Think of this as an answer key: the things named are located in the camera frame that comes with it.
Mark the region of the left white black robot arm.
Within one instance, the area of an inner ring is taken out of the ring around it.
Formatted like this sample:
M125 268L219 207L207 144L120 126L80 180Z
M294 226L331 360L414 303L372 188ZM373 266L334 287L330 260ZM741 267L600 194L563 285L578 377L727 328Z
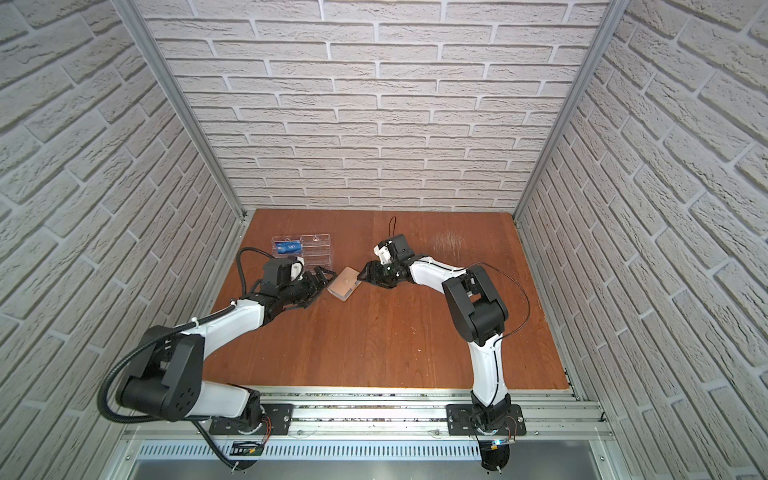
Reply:
M105 378L99 407L108 416L107 392L118 380L116 403L136 411L117 423L226 418L249 431L262 424L260 394L250 388L203 379L204 360L221 347L255 331L292 308L306 308L336 278L316 266L303 273L265 274L253 291L226 308L183 325L147 329L137 347Z

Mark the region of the tan leather card holder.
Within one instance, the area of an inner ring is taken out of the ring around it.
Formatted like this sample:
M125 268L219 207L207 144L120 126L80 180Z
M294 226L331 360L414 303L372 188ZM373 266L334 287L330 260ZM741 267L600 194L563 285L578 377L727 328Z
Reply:
M345 267L329 284L327 290L335 298L346 301L360 285L359 272L351 267Z

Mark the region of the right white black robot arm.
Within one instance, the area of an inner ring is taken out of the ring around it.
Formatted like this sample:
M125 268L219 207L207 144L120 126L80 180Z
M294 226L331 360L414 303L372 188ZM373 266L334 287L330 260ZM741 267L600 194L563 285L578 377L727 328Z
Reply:
M511 409L501 359L508 310L485 269L459 268L416 256L388 263L370 261L358 279L386 289L408 281L445 296L453 325L470 350L476 421L485 431L496 429Z

